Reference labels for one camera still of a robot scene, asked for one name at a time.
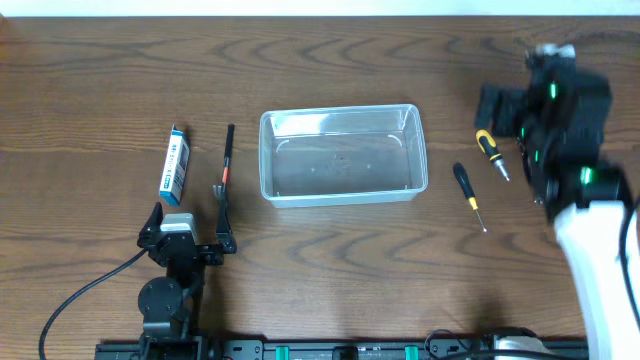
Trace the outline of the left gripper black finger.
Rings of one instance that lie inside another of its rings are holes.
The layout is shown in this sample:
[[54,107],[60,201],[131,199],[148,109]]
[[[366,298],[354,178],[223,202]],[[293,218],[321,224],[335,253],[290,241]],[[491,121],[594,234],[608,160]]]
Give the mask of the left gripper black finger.
[[218,239],[224,254],[235,254],[237,243],[229,221],[229,204],[225,193],[216,195],[219,201],[218,220],[216,224],[216,238]]
[[163,220],[163,208],[160,202],[156,202],[154,208],[141,228],[138,235],[139,245],[154,245],[156,237],[160,234],[160,226]]

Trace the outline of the stubby yellow black screwdriver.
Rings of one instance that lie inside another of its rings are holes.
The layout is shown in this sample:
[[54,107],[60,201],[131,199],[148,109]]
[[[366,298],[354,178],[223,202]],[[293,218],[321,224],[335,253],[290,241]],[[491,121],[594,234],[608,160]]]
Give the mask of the stubby yellow black screwdriver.
[[506,169],[504,158],[492,135],[484,129],[480,129],[475,134],[476,142],[481,151],[487,156],[490,163],[500,172],[503,178],[509,182],[510,175]]

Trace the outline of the slim black yellow screwdriver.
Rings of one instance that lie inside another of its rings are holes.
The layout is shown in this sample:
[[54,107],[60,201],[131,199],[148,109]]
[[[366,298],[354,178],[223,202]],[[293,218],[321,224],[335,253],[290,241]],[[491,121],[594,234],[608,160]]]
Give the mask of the slim black yellow screwdriver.
[[474,190],[472,188],[472,185],[470,183],[468,174],[466,172],[466,169],[464,168],[464,166],[457,162],[452,166],[452,170],[453,170],[453,174],[455,179],[457,180],[463,194],[464,197],[466,199],[466,201],[469,203],[469,205],[471,206],[472,210],[475,212],[478,221],[481,225],[482,231],[484,233],[488,232],[487,227],[485,226],[482,217],[480,215],[480,211],[479,211],[479,206],[478,206],[478,202],[474,193]]

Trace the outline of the silver combination wrench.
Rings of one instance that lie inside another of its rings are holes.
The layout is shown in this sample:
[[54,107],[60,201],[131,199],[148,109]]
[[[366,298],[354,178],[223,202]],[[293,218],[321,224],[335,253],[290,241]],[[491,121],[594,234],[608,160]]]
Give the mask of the silver combination wrench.
[[523,169],[529,186],[531,187],[534,203],[542,205],[545,200],[544,195],[544,177],[538,165],[536,150],[528,149],[524,144],[520,145]]

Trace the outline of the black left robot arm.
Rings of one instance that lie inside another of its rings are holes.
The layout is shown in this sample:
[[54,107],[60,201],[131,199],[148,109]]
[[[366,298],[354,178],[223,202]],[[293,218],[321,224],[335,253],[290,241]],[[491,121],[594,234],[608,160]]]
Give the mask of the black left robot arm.
[[216,242],[197,243],[197,228],[190,213],[163,214],[160,203],[139,232],[137,245],[166,274],[147,282],[139,292],[143,315],[140,337],[142,359],[222,359],[220,342],[199,329],[199,311],[205,269],[224,263],[237,244],[228,217],[228,199],[219,201]]

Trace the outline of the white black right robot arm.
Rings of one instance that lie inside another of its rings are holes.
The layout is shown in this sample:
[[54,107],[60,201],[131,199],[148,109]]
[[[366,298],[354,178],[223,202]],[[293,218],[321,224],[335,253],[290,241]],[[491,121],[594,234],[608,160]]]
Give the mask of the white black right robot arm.
[[476,142],[499,170],[497,138],[514,139],[536,203],[569,264],[592,359],[639,356],[639,201],[624,170],[600,156],[612,105],[608,79],[576,65],[572,45],[525,58],[525,89],[485,84]]

